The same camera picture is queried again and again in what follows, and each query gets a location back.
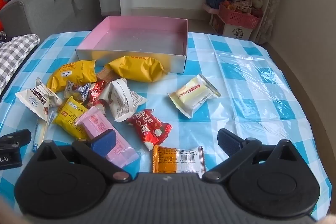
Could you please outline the clear blue candy packet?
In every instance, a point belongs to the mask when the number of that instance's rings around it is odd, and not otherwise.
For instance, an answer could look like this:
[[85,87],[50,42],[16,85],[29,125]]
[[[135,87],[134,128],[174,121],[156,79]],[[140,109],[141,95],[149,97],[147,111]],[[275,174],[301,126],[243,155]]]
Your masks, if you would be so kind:
[[33,152],[36,152],[39,146],[45,141],[49,126],[52,124],[55,117],[56,112],[52,110],[47,118],[47,121],[44,121],[42,118],[38,118],[34,130],[34,139],[32,148]]

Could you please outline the pink wafer bar wrapper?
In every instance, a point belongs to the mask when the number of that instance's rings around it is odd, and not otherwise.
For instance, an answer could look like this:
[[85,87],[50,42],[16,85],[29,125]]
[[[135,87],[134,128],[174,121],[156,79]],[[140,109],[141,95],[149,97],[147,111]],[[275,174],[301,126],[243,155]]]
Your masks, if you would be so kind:
[[84,127],[92,141],[91,149],[114,165],[122,168],[139,159],[139,152],[123,138],[98,107],[86,111],[76,119],[75,125]]

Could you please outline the white nut snack pack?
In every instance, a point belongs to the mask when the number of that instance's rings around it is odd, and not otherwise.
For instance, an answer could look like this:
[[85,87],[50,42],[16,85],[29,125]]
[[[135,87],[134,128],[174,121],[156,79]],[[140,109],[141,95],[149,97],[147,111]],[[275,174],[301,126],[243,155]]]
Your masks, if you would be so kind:
[[17,92],[15,96],[45,122],[49,118],[49,109],[59,107],[63,103],[63,100],[51,91],[39,77],[36,79],[34,88]]

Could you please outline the small yellow snack pack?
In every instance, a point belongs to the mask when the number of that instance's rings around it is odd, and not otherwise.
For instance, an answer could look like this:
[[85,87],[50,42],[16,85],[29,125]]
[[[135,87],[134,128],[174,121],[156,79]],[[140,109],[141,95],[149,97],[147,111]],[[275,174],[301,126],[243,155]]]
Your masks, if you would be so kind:
[[75,139],[89,139],[89,136],[82,125],[76,125],[76,120],[88,109],[77,102],[72,96],[68,98],[62,109],[58,112],[53,123],[59,125]]

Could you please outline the red snack pack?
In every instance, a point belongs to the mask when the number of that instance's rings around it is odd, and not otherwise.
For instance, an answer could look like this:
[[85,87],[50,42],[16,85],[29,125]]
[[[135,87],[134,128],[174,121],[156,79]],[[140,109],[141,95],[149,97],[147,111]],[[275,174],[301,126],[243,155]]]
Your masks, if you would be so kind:
[[99,96],[106,87],[106,82],[104,80],[92,83],[87,97],[86,107],[87,109],[96,106],[99,103]]
[[173,126],[162,122],[153,115],[154,110],[144,109],[126,120],[132,125],[146,148],[151,151],[155,145],[160,145],[165,141]]

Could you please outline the silver truffle chocolate pack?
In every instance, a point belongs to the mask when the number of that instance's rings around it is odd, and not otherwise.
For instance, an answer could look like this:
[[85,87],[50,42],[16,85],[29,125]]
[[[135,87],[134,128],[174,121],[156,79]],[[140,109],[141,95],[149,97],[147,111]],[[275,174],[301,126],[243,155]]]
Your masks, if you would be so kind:
[[84,86],[80,86],[72,81],[68,81],[66,88],[64,90],[64,99],[67,100],[68,98],[70,98],[70,96],[72,96],[74,100],[82,103],[88,97],[90,86],[91,83],[87,83]]

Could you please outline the orange clear snack packet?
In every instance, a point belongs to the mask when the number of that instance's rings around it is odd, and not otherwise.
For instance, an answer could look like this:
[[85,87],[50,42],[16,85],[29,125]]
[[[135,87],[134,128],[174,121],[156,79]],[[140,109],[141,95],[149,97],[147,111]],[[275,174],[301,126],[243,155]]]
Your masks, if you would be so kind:
[[203,147],[181,149],[155,145],[152,154],[152,172],[197,173],[201,178],[206,172]]

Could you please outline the cream white cake pack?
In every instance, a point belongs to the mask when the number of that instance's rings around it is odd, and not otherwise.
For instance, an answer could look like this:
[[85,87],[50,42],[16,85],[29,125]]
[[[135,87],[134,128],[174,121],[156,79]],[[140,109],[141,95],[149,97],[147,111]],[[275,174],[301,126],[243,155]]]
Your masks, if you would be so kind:
[[175,92],[168,94],[175,107],[187,118],[208,100],[219,98],[221,93],[202,74],[198,74]]

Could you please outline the brown wafer biscuit pack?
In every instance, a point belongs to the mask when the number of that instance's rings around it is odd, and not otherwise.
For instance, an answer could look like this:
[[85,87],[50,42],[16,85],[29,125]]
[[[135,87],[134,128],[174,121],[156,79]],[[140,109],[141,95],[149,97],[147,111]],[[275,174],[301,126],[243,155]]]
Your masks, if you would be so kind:
[[116,78],[114,72],[108,68],[103,68],[96,74],[96,77],[98,81],[105,81],[106,83],[109,83]]

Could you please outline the large yellow sandwich pack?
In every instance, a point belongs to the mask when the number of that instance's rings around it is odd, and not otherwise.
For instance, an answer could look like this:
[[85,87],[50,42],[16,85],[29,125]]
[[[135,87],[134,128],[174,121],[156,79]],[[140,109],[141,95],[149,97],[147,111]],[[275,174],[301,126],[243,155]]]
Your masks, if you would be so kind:
[[170,71],[153,57],[138,56],[123,56],[107,63],[104,67],[121,78],[143,83],[157,82]]
[[62,65],[49,77],[47,87],[57,93],[65,90],[68,81],[80,86],[94,83],[97,81],[95,65],[94,60],[79,60]]

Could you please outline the blue checkered tablecloth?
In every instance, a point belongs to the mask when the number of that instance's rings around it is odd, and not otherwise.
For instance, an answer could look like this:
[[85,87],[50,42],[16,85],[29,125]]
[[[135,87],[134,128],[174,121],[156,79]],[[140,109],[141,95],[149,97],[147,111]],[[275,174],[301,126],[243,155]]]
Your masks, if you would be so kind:
[[[33,88],[38,77],[46,82],[63,64],[77,61],[75,50],[89,33],[53,34],[41,43],[1,100],[1,135],[28,128],[33,141],[38,117],[17,100],[15,93]],[[228,158],[218,146],[217,133],[221,128],[264,144],[288,139],[319,183],[320,196],[312,216],[321,219],[327,215],[332,183],[319,159],[310,123],[268,52],[249,41],[192,32],[188,36],[187,62],[182,75],[169,74],[156,83],[129,81],[131,90],[147,98],[138,111],[153,109],[155,117],[173,126],[162,145],[185,149],[202,145],[206,168],[210,170]],[[207,100],[189,119],[175,107],[168,93],[199,73],[217,88],[221,97]],[[16,210],[14,185],[33,155],[32,146],[21,148],[21,168],[1,171],[1,198]]]

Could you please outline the white decorated storage box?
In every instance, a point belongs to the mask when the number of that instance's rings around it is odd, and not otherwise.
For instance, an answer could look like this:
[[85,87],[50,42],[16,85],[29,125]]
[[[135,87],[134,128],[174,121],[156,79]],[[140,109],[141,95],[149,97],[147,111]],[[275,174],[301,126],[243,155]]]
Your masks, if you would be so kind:
[[216,34],[240,40],[249,40],[252,29],[226,24],[217,14],[210,17],[210,26]]

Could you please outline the pink silver cardboard box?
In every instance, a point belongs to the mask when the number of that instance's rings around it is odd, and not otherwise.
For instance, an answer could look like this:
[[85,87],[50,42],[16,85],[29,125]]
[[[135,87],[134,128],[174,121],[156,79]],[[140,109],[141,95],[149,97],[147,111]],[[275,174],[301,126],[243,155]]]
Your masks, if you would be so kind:
[[171,73],[185,71],[188,20],[160,16],[108,16],[76,48],[99,66],[123,56],[152,57]]

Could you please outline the pink plastic basket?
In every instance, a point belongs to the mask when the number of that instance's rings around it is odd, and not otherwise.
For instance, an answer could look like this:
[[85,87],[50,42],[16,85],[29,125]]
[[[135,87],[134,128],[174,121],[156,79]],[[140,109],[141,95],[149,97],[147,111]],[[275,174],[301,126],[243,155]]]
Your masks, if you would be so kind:
[[232,11],[222,3],[219,6],[219,17],[224,23],[254,30],[260,23],[260,19],[249,14]]

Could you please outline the grey sofa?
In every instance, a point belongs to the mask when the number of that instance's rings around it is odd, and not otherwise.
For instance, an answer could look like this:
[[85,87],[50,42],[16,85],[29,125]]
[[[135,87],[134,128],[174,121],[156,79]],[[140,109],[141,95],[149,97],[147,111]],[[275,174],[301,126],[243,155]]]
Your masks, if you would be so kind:
[[1,9],[7,36],[90,31],[102,20],[99,0],[11,0]]

